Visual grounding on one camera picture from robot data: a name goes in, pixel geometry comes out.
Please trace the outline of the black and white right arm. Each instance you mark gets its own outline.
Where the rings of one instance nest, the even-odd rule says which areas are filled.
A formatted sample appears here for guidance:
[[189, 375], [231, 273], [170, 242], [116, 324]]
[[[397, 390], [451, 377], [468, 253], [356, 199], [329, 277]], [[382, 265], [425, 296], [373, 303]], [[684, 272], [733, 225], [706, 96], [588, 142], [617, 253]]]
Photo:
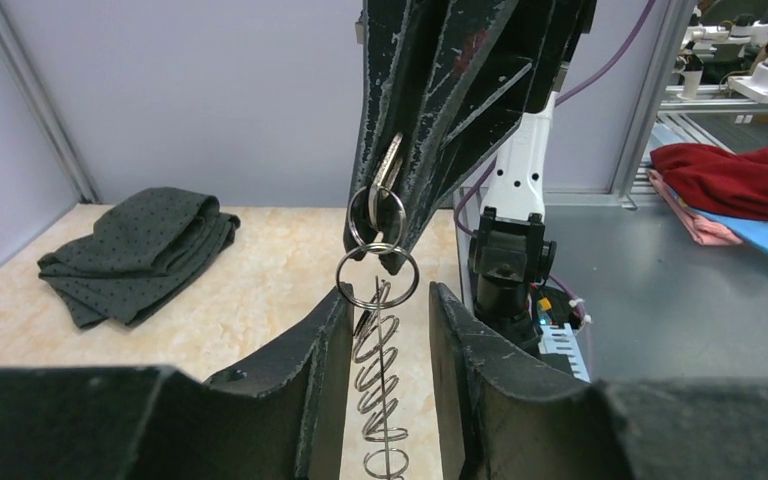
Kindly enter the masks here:
[[487, 159], [496, 166], [467, 235], [475, 316], [529, 354], [545, 237], [543, 166], [557, 93], [596, 5], [571, 0], [367, 1], [357, 26], [364, 94], [343, 234], [380, 239], [397, 273], [434, 213]]

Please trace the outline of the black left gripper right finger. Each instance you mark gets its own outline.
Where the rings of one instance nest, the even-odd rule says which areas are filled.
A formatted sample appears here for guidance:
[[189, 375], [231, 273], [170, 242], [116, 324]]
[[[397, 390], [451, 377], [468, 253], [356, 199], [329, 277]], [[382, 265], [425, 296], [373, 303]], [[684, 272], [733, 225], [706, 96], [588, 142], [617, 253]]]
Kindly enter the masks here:
[[768, 479], [768, 378], [587, 383], [429, 287], [447, 479]]

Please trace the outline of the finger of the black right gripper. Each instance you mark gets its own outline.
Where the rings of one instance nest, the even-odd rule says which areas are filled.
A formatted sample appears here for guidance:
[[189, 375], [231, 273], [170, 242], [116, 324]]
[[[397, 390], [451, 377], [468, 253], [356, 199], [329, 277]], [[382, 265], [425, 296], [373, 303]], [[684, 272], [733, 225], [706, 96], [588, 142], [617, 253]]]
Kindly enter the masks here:
[[519, 126], [542, 110], [577, 43], [573, 1], [447, 1], [414, 140], [393, 190], [403, 213], [378, 225], [411, 250], [439, 209]]
[[363, 101], [350, 181], [355, 194], [371, 185], [394, 136], [399, 153], [415, 137], [447, 1], [365, 1], [356, 23], [363, 46]]

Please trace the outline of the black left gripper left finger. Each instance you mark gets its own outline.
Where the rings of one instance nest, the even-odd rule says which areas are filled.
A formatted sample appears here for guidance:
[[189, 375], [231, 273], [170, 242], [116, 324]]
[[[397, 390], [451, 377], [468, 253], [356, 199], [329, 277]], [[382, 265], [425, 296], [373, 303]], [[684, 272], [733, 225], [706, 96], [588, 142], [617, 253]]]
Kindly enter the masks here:
[[203, 382], [171, 366], [0, 368], [0, 479], [336, 479], [353, 316], [332, 290]]

